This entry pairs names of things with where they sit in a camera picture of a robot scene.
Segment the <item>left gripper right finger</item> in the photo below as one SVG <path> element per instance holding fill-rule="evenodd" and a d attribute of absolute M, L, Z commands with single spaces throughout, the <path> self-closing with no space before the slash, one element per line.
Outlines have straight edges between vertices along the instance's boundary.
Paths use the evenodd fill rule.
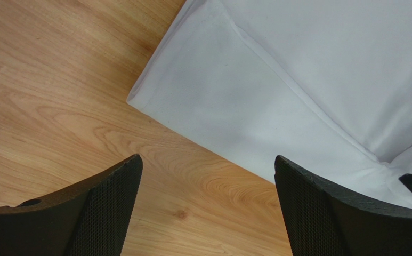
<path fill-rule="evenodd" d="M 412 209 L 347 189 L 283 156 L 274 168 L 293 255 L 412 255 Z"/>

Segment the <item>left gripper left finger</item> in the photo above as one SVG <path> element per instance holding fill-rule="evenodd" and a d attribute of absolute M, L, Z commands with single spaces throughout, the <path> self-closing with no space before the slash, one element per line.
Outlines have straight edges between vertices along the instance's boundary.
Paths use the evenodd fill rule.
<path fill-rule="evenodd" d="M 135 154 L 85 180 L 0 207 L 0 255 L 120 255 L 143 161 Z"/>

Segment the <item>white t shirt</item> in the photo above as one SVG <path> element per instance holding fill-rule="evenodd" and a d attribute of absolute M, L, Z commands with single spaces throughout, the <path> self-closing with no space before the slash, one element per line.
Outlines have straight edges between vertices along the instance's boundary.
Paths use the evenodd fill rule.
<path fill-rule="evenodd" d="M 412 209 L 412 1 L 186 1 L 127 103 L 273 180 Z"/>

